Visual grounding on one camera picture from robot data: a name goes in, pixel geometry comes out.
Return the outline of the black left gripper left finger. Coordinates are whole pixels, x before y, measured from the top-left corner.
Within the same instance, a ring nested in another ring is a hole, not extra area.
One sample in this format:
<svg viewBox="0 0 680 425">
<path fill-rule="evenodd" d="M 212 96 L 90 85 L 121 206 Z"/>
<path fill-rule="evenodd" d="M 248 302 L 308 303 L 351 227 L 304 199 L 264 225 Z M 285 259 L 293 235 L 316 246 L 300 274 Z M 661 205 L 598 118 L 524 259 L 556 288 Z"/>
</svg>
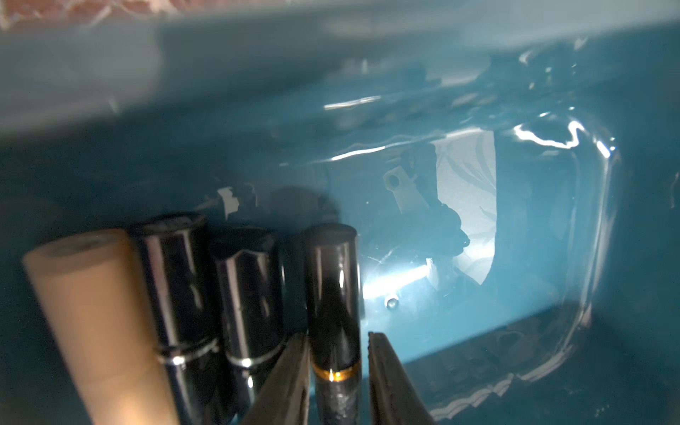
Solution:
<svg viewBox="0 0 680 425">
<path fill-rule="evenodd" d="M 309 407 L 310 348 L 308 336 L 299 333 L 288 341 L 260 395 L 240 423 L 307 425 Z"/>
</svg>

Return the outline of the beige nude lipstick tube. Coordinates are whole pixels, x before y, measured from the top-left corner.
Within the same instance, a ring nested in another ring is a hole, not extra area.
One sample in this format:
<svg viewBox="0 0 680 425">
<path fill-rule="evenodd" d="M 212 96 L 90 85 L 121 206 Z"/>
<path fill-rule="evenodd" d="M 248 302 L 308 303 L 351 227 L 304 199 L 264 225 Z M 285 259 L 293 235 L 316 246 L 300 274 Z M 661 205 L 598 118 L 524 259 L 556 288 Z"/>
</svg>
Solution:
<svg viewBox="0 0 680 425">
<path fill-rule="evenodd" d="M 22 263 L 91 421 L 177 423 L 128 234 L 65 237 L 29 251 Z"/>
</svg>

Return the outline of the black lipstick tube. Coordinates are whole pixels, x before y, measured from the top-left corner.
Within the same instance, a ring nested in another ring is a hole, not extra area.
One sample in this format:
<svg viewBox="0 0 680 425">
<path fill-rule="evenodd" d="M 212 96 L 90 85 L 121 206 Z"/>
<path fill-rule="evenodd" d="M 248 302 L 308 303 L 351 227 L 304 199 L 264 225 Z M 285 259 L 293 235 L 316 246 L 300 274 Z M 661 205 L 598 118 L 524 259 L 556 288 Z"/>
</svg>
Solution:
<svg viewBox="0 0 680 425">
<path fill-rule="evenodd" d="M 357 231 L 339 223 L 304 233 L 311 366 L 322 424 L 357 424 L 361 400 L 361 286 Z"/>
<path fill-rule="evenodd" d="M 229 424 L 236 413 L 203 215 L 167 214 L 129 230 L 136 243 L 179 422 Z"/>
<path fill-rule="evenodd" d="M 242 419 L 286 344 L 276 234 L 266 228 L 229 228 L 210 242 L 209 251 L 221 294 L 225 355 Z"/>
</svg>

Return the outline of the teal plastic storage box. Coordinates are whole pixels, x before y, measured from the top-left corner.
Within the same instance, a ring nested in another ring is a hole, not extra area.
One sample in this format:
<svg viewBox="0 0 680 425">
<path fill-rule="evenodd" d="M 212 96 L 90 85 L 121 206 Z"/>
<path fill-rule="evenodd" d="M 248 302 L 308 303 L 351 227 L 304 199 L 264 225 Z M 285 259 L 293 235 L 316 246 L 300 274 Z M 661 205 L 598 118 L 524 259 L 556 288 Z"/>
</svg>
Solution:
<svg viewBox="0 0 680 425">
<path fill-rule="evenodd" d="M 354 227 L 442 424 L 679 421 L 676 1 L 4 1 L 1 421 L 86 424 L 22 267 L 195 212 Z"/>
</svg>

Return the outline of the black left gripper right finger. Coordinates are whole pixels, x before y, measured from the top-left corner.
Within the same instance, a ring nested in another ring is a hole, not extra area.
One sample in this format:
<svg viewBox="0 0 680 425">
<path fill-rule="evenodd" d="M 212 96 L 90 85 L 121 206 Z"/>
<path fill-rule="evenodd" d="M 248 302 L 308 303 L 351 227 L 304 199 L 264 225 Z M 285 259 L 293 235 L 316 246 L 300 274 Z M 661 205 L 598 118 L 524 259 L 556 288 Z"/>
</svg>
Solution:
<svg viewBox="0 0 680 425">
<path fill-rule="evenodd" d="M 368 333 L 370 412 L 373 424 L 435 424 L 389 338 Z"/>
</svg>

